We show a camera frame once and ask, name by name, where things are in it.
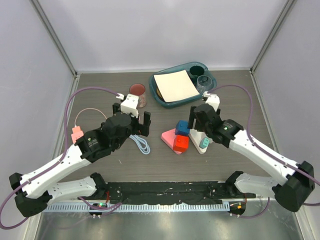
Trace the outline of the pink triangular power strip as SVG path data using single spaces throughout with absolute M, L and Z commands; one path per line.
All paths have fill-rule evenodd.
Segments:
M 163 142 L 168 146 L 170 147 L 171 150 L 173 150 L 173 152 L 175 152 L 177 155 L 180 155 L 182 154 L 182 152 L 180 151 L 175 151 L 173 149 L 174 147 L 174 142 L 175 142 L 175 139 L 176 139 L 176 134 L 175 134 L 175 131 L 176 129 L 173 128 L 171 130 L 168 130 L 168 131 L 165 131 L 161 134 L 161 139 L 163 140 Z

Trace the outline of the red cube socket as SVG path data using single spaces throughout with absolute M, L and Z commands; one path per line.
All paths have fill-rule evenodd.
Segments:
M 172 148 L 176 152 L 186 152 L 189 148 L 189 137 L 184 135 L 176 135 Z

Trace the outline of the blue cube socket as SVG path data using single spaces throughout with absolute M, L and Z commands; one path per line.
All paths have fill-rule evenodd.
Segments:
M 185 120 L 179 120 L 176 124 L 174 133 L 175 135 L 187 137 L 190 133 L 190 129 L 188 128 L 188 122 Z

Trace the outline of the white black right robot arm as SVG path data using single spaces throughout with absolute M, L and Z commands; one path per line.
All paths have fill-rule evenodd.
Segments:
M 190 108 L 188 126 L 204 133 L 216 144 L 245 156 L 264 169 L 269 177 L 241 172 L 226 184 L 233 198 L 250 193 L 275 199 L 283 208 L 297 212 L 315 189 L 314 167 L 307 161 L 297 163 L 275 152 L 252 137 L 232 119 L 222 120 L 220 110 L 208 103 Z

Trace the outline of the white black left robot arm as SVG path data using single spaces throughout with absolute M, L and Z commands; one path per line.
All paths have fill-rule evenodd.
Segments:
M 97 129 L 87 131 L 61 156 L 43 167 L 28 173 L 14 173 L 9 182 L 15 193 L 15 204 L 24 217 L 39 214 L 55 202 L 83 197 L 100 200 L 107 192 L 107 184 L 99 173 L 70 182 L 61 179 L 118 150 L 131 135 L 147 137 L 150 133 L 151 113 L 139 116 L 126 113 L 119 103 L 112 106 L 113 115 Z

